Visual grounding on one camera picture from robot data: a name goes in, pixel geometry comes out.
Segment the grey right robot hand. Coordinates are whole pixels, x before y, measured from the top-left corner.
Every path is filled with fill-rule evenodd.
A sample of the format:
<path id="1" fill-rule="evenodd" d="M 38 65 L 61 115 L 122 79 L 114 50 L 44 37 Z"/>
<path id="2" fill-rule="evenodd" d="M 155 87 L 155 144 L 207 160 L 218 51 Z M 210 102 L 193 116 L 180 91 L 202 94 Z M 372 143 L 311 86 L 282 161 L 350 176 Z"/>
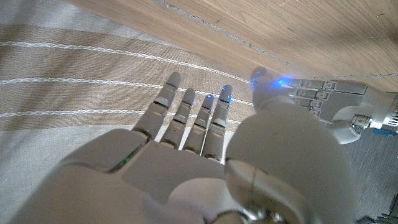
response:
<path id="1" fill-rule="evenodd" d="M 187 138 L 188 90 L 160 141 L 172 73 L 131 129 L 62 159 L 12 223 L 352 223 L 349 164 L 335 137 L 289 93 L 297 80 L 254 71 L 256 113 L 224 142 L 232 87 L 207 96 Z"/>

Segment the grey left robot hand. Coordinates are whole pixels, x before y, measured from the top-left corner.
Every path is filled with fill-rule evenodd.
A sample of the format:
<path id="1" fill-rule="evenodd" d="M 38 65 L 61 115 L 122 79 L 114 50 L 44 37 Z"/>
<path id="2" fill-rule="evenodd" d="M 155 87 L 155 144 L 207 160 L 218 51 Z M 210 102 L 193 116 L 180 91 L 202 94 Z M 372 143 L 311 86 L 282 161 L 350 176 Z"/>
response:
<path id="1" fill-rule="evenodd" d="M 281 78 L 275 85 L 326 123 L 340 144 L 357 141 L 365 129 L 397 136 L 397 93 L 351 80 Z"/>

